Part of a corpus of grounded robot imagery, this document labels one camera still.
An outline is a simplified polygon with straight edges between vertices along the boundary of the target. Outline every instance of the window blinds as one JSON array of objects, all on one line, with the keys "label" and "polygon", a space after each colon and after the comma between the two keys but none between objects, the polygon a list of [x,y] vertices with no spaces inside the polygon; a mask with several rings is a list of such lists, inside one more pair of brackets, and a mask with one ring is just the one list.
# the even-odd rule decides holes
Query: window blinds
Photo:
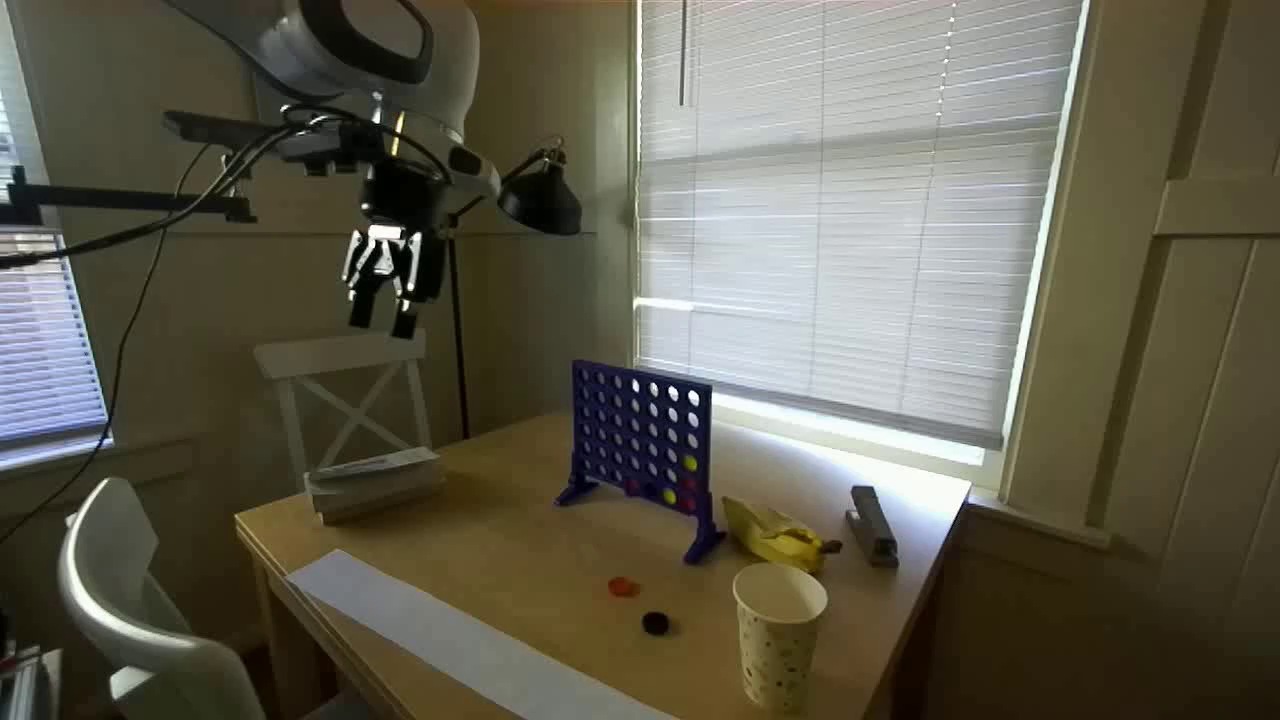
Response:
[{"label": "window blinds", "polygon": [[644,0],[637,363],[998,447],[1079,20]]},{"label": "window blinds", "polygon": [[[0,0],[0,190],[19,164],[31,182],[44,182],[9,9]],[[0,197],[8,201],[6,192]],[[0,254],[59,243],[52,228],[0,228]],[[0,448],[101,428],[105,419],[70,268],[49,261],[0,270]]]}]

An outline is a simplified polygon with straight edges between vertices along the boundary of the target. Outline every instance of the banana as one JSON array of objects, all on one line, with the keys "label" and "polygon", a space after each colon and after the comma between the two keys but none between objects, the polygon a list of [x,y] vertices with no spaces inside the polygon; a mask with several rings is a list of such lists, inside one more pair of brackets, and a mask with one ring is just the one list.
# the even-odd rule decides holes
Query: banana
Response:
[{"label": "banana", "polygon": [[791,565],[805,573],[822,570],[827,555],[840,552],[840,541],[823,542],[803,523],[773,510],[751,506],[723,496],[728,530],[746,550],[778,565]]}]

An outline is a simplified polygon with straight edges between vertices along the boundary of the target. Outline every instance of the white chair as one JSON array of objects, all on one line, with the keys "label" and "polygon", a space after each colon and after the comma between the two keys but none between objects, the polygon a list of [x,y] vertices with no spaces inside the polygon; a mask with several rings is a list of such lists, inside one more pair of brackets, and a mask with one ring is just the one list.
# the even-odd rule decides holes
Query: white chair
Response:
[{"label": "white chair", "polygon": [[[133,487],[108,478],[68,518],[58,557],[67,611],[116,669],[116,708],[128,720],[265,720],[239,656],[193,637],[147,573],[156,544]],[[343,694],[307,720],[371,716],[358,697]]]},{"label": "white chair", "polygon": [[[353,334],[321,340],[301,340],[293,342],[273,342],[253,348],[253,357],[262,374],[275,383],[275,393],[280,401],[280,415],[284,418],[284,436],[289,443],[289,462],[293,468],[298,491],[305,489],[302,474],[314,468],[332,465],[338,452],[351,438],[356,425],[361,425],[384,439],[396,450],[408,450],[408,442],[396,433],[371,420],[367,415],[374,401],[399,370],[408,380],[410,400],[413,404],[413,424],[417,430],[417,445],[431,447],[431,428],[426,419],[426,402],[422,397],[422,377],[417,361],[426,355],[426,341],[422,333],[412,340],[393,338],[383,333]],[[352,407],[340,397],[329,392],[311,375],[353,370],[385,365],[383,373],[374,380],[360,405]],[[329,443],[320,461],[307,464],[307,450],[302,441],[302,423],[298,418],[294,388],[302,387],[320,400],[324,400],[347,421],[338,436]]]}]

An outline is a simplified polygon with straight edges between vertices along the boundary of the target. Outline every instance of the paper cup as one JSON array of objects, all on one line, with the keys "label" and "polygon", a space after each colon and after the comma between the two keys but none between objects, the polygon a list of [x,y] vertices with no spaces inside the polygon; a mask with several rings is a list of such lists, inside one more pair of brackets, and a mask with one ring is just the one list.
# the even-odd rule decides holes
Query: paper cup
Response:
[{"label": "paper cup", "polygon": [[827,591],[804,570],[760,562],[733,578],[742,688],[760,707],[804,707]]}]

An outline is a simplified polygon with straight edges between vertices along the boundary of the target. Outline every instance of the white paper strip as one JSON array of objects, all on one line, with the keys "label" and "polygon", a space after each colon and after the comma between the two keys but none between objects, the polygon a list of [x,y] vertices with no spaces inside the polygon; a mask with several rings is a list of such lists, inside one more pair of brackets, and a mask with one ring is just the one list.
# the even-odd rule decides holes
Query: white paper strip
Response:
[{"label": "white paper strip", "polygon": [[673,720],[340,550],[288,580],[526,720]]}]

